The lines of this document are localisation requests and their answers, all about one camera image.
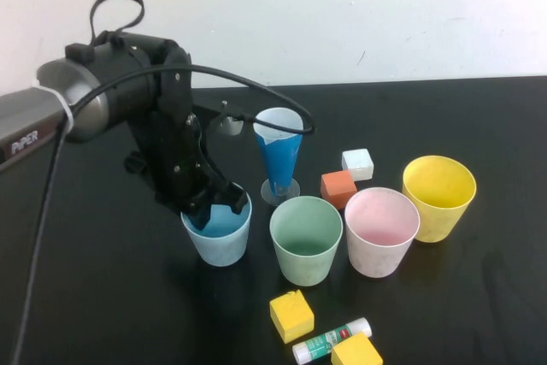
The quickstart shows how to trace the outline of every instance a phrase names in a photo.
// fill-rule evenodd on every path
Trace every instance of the white glue stick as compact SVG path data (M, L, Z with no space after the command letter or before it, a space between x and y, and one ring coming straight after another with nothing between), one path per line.
M334 345L339 344L344 339L347 339L356 333L364 333L367 335L367 338L370 338L373 335L373 330L370 328L370 325L368 325L367 320L359 318L343 327L333 329L328 333L293 345L292 353L297 360L297 364L303 365L304 363L312 362L317 358L330 354Z

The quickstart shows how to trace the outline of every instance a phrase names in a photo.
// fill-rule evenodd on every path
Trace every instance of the black tabletop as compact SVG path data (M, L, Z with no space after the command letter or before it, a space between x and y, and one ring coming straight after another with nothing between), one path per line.
M400 190L405 165L428 154L464 163L478 185L453 233L415 242L386 279L357 273L343 238L326 280L303 289L314 334L364 316L386 364L547 361L545 89L547 78L279 88L318 124L297 163L302 194L318 196L321 175L357 148L374 161L359 188ZM276 105L253 91L197 92L251 112ZM177 216L123 171L132 149L125 126L65 146L24 363L294 363L269 317L268 302L296 287L269 236L273 210L260 197L266 174L252 128L210 141L253 201L247 251L229 268L200 261Z

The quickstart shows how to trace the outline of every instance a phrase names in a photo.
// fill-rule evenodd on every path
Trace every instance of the orange block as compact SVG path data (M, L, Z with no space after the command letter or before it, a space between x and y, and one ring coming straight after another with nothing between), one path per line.
M356 183L348 170L321 176L321 196L336 209L342 209L357 192Z

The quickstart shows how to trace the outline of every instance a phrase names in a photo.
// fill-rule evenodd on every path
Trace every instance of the transparent stand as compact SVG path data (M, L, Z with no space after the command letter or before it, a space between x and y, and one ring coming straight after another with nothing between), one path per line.
M287 190L287 193L282 196L276 196L274 193L272 193L270 181L266 180L262 183L260 193L266 203L278 206L291 198L298 197L300 195L300 185L297 183L296 180L292 179L291 186Z

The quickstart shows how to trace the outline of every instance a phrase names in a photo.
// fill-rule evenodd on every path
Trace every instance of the white cable tie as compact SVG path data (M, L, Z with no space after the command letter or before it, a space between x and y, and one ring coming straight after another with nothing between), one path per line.
M74 127L74 116L72 114L72 110L70 109L70 106L67 103L67 100L61 95L61 93L57 90L50 89L49 87L45 87L44 85L40 85L40 80L34 79L32 81L32 87L35 87L37 89L48 91L49 93L54 94L57 99L59 100L59 103L61 103L61 106L65 110L65 114L67 115L67 125L65 127L65 135L69 134L72 130L72 127Z

